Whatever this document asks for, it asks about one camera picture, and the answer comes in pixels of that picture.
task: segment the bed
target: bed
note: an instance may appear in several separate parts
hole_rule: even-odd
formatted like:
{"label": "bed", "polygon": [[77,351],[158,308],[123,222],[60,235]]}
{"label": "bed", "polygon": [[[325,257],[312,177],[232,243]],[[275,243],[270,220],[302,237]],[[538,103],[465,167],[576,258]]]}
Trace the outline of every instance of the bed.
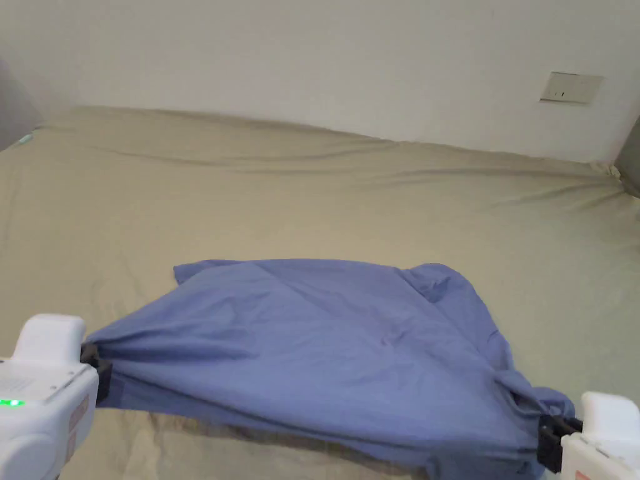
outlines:
{"label": "bed", "polygon": [[[78,108],[0,154],[0,350],[97,330],[198,260],[463,273],[534,385],[640,400],[639,203],[606,168],[215,115]],[[420,478],[320,441],[100,411],[68,480]]]}

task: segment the gray object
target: gray object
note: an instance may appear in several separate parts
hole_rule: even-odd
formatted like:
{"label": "gray object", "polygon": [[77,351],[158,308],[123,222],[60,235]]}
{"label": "gray object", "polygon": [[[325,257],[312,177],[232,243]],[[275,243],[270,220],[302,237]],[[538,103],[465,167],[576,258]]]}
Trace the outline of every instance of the gray object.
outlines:
{"label": "gray object", "polygon": [[616,167],[621,173],[625,189],[632,195],[640,197],[640,118],[616,160]]}

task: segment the green led light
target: green led light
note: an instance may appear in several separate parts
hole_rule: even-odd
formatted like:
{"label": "green led light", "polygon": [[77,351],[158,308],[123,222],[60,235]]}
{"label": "green led light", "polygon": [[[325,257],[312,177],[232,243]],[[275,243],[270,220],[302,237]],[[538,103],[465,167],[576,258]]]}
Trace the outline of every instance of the green led light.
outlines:
{"label": "green led light", "polygon": [[0,398],[0,406],[16,408],[18,406],[24,406],[24,402],[22,400],[5,400]]}

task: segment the red label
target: red label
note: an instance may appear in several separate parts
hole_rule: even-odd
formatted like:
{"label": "red label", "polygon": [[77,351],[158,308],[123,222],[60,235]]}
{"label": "red label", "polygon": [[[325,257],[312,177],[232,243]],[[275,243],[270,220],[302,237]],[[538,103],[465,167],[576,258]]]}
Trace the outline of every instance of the red label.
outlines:
{"label": "red label", "polygon": [[78,405],[71,414],[71,418],[69,418],[69,433],[80,423],[80,420],[82,420],[87,410],[89,410],[89,395],[84,397],[80,405]]}
{"label": "red label", "polygon": [[73,432],[69,435],[69,439],[67,440],[67,457],[65,459],[65,463],[71,460],[71,457],[73,457],[76,451],[76,438],[77,432]]}

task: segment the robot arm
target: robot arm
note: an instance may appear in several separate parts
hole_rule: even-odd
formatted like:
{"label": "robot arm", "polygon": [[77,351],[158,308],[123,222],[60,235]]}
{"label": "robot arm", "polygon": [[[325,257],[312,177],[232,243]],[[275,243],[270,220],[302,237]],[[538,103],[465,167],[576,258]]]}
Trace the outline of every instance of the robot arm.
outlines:
{"label": "robot arm", "polygon": [[0,480],[54,480],[84,442],[111,365],[79,317],[37,315],[0,359]]}
{"label": "robot arm", "polygon": [[631,400],[582,396],[584,421],[542,416],[538,461],[563,480],[640,479],[640,412]]}

